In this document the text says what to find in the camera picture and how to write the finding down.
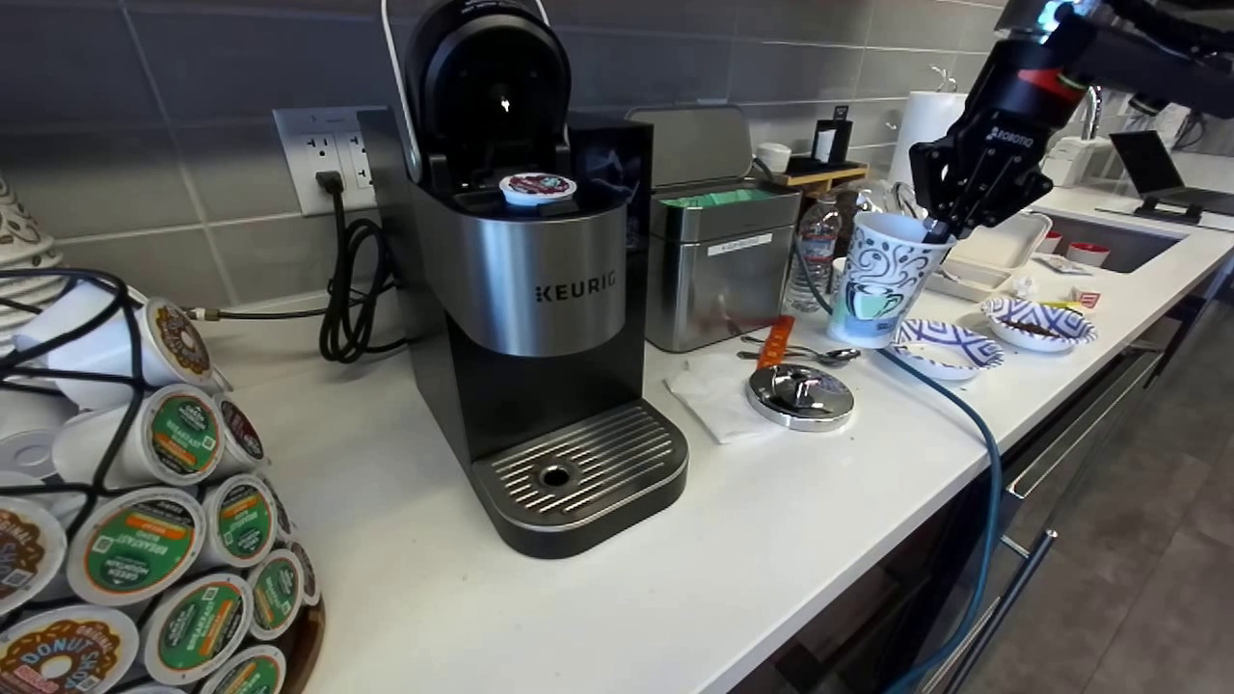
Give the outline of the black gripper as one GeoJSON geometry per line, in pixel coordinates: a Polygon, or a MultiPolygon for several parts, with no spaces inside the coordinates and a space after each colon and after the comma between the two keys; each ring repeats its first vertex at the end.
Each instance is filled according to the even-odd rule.
{"type": "Polygon", "coordinates": [[[1073,76],[1075,53],[1061,33],[995,42],[961,121],[912,152],[925,241],[995,229],[1052,190],[1042,158],[1083,95],[1083,80],[1073,76]]]}

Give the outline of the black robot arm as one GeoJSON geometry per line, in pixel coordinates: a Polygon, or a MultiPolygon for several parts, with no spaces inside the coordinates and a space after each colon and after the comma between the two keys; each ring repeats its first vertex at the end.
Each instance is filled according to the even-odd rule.
{"type": "Polygon", "coordinates": [[[1042,199],[1049,139],[1087,90],[1234,114],[1234,33],[1152,0],[1007,0],[1001,40],[956,125],[912,145],[925,240],[995,229],[1042,199]]]}

